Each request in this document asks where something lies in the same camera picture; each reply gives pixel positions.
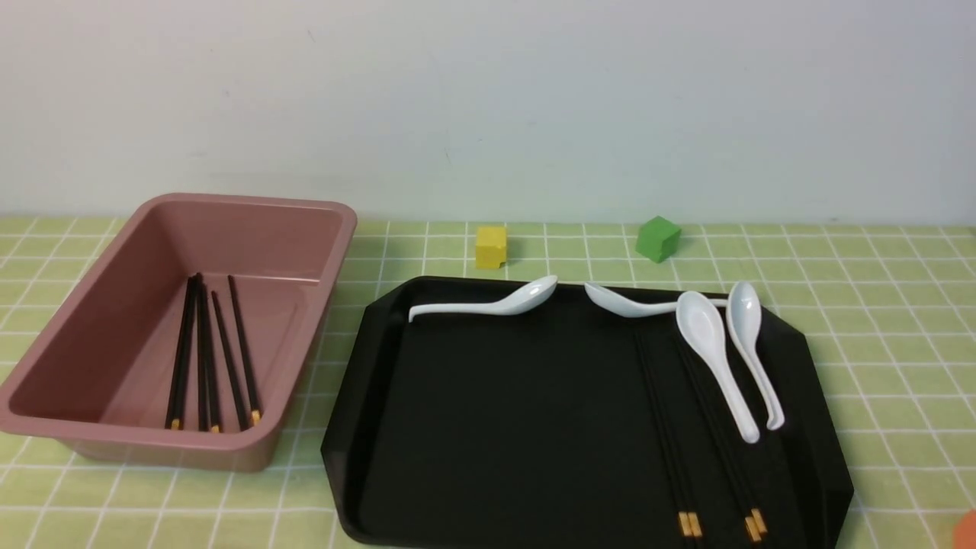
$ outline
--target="green checkered tablecloth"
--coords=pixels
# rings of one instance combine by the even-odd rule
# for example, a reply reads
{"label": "green checkered tablecloth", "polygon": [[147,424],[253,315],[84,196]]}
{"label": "green checkered tablecloth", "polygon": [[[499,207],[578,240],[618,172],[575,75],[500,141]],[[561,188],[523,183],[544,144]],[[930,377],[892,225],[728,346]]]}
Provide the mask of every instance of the green checkered tablecloth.
{"label": "green checkered tablecloth", "polygon": [[[0,379],[121,227],[0,218]],[[508,224],[508,265],[474,268],[487,223],[360,222],[274,462],[230,474],[92,462],[0,434],[0,548],[357,547],[318,447],[363,308],[416,275],[728,291],[751,281],[807,334],[857,495],[841,548],[950,547],[976,507],[976,230],[684,226],[677,255],[637,226]]]}

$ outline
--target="white ceramic spoon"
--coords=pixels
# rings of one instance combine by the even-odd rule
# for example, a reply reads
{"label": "white ceramic spoon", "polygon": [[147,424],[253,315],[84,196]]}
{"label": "white ceramic spoon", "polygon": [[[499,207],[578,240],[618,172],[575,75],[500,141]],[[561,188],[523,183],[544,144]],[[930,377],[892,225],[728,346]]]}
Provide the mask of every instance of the white ceramic spoon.
{"label": "white ceramic spoon", "polygon": [[776,390],[769,382],[766,370],[755,352],[755,341],[759,337],[759,327],[762,324],[762,310],[759,308],[759,296],[756,295],[752,284],[743,280],[732,286],[732,291],[729,292],[729,307],[725,310],[725,322],[728,324],[733,345],[739,350],[746,366],[752,372],[755,384],[766,402],[766,413],[769,415],[766,427],[771,431],[783,427],[786,416],[780,398],[776,396]]}
{"label": "white ceramic spoon", "polygon": [[555,275],[543,276],[538,280],[533,280],[517,290],[511,292],[508,297],[494,303],[432,303],[430,305],[415,305],[410,308],[408,321],[413,322],[417,315],[428,315],[431,313],[468,313],[471,315],[495,315],[499,317],[510,317],[521,315],[539,307],[546,301],[552,292],[558,278]]}
{"label": "white ceramic spoon", "polygon": [[[596,305],[624,318],[652,317],[653,315],[664,315],[677,311],[677,302],[637,303],[609,288],[592,282],[584,283],[583,288],[590,296],[590,300]],[[724,299],[712,299],[710,301],[719,307],[728,305],[728,301]]]}
{"label": "white ceramic spoon", "polygon": [[684,292],[677,298],[677,327],[688,345],[709,366],[725,402],[732,411],[739,434],[747,443],[759,440],[759,428],[752,419],[746,400],[732,377],[725,357],[725,329],[722,317],[709,298],[698,292]]}

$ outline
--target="black plastic tray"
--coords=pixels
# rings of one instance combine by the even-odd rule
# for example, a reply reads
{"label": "black plastic tray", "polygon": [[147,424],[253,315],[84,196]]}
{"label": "black plastic tray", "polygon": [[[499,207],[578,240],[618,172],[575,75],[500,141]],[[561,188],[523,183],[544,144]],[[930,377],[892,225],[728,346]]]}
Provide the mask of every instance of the black plastic tray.
{"label": "black plastic tray", "polygon": [[[674,315],[616,317],[560,284],[518,317],[429,315],[522,282],[419,277],[366,309],[322,444],[343,529],[364,543],[457,548],[682,547],[634,333],[657,368],[706,547],[750,547],[686,374]],[[666,302],[679,292],[617,288]],[[806,340],[763,311],[759,355],[786,413],[736,436],[770,534],[763,547],[834,547],[853,486]],[[758,425],[766,414],[729,346]],[[708,402],[737,433],[714,378]]]}

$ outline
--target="chopstick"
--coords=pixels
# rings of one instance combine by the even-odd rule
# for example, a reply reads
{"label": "chopstick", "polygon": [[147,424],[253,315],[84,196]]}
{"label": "chopstick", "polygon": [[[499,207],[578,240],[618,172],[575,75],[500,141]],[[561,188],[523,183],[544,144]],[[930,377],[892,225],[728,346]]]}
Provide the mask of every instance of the chopstick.
{"label": "chopstick", "polygon": [[688,353],[685,346],[680,343],[677,346],[681,355],[684,357],[685,370],[688,372],[689,378],[691,378],[695,399],[698,401],[699,408],[705,414],[709,431],[712,433],[712,440],[718,449],[719,461],[721,461],[722,467],[725,469],[725,477],[729,482],[729,489],[731,489],[732,495],[736,500],[736,505],[739,507],[739,513],[744,517],[746,535],[752,543],[769,542],[770,540],[763,538],[763,535],[767,534],[769,530],[762,517],[762,512],[759,510],[758,505],[755,504],[755,496],[752,494],[749,482],[745,479],[745,474],[742,471],[741,463],[737,459],[735,449],[722,431],[713,407],[709,406],[706,402],[704,386],[702,385],[703,381],[697,371],[698,368],[688,367],[689,361],[693,364],[695,358]]}
{"label": "chopstick", "polygon": [[261,404],[258,401],[258,385],[254,379],[254,366],[251,364],[251,351],[244,334],[244,320],[241,318],[241,305],[237,299],[237,284],[232,274],[227,275],[230,286],[230,305],[234,309],[234,323],[237,324],[237,342],[241,347],[241,362],[244,366],[244,384],[247,386],[248,401],[251,404],[251,426],[261,421]]}
{"label": "chopstick", "polygon": [[195,305],[196,278],[186,279],[183,297],[183,318],[180,320],[180,335],[177,339],[177,353],[173,361],[173,379],[170,382],[170,401],[166,410],[164,429],[178,431],[183,428],[183,404],[186,400],[186,377],[189,371],[190,342],[193,338],[193,310]]}
{"label": "chopstick", "polygon": [[197,429],[200,431],[210,430],[210,412],[207,409],[208,380],[207,380],[207,355],[203,348],[203,338],[207,325],[203,318],[207,315],[203,308],[200,296],[206,290],[203,287],[203,275],[197,273],[193,277],[196,279],[196,417]]}
{"label": "chopstick", "polygon": [[207,295],[207,284],[202,281],[200,282],[199,295],[203,330],[200,332],[197,344],[203,348],[203,364],[207,373],[206,393],[207,404],[210,406],[207,427],[212,433],[219,433],[222,430],[223,420],[221,418],[221,394],[217,382],[217,357],[214,355],[214,340],[210,325],[210,296]]}
{"label": "chopstick", "polygon": [[633,339],[644,373],[644,385],[647,388],[648,397],[651,401],[651,414],[655,419],[658,445],[661,447],[661,458],[665,462],[665,469],[671,486],[671,499],[677,511],[682,547],[702,547],[704,533],[702,532],[702,526],[698,519],[698,513],[692,510],[694,501],[691,494],[690,480],[686,477],[687,472],[682,467],[685,461],[681,459],[677,439],[671,435],[665,405],[660,393],[657,391],[658,379],[654,372],[654,367],[648,363],[644,353],[643,343],[640,335],[636,331],[633,333]]}
{"label": "chopstick", "polygon": [[217,329],[221,333],[221,346],[224,348],[224,364],[227,366],[227,378],[230,380],[230,393],[234,397],[234,409],[237,411],[237,424],[241,431],[248,428],[247,410],[244,408],[244,398],[241,396],[240,382],[237,380],[237,368],[234,365],[233,351],[230,349],[230,340],[227,338],[227,328],[224,325],[224,311],[221,309],[221,300],[217,297],[217,292],[211,291],[214,299],[214,313],[217,316]]}

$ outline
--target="pink plastic tray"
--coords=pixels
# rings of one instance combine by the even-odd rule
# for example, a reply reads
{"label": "pink plastic tray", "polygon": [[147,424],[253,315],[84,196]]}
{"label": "pink plastic tray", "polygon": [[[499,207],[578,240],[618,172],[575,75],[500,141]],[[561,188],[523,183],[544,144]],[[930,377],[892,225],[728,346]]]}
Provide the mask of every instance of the pink plastic tray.
{"label": "pink plastic tray", "polygon": [[[207,194],[150,200],[0,386],[0,429],[58,439],[95,459],[261,470],[355,225],[355,213],[336,202]],[[229,326],[226,275],[237,279],[264,409],[262,421],[244,432],[233,420],[225,371],[225,433],[163,428],[185,279],[197,272],[220,294]],[[224,369],[219,348],[217,356]],[[195,426],[196,384],[189,379],[184,421]]]}

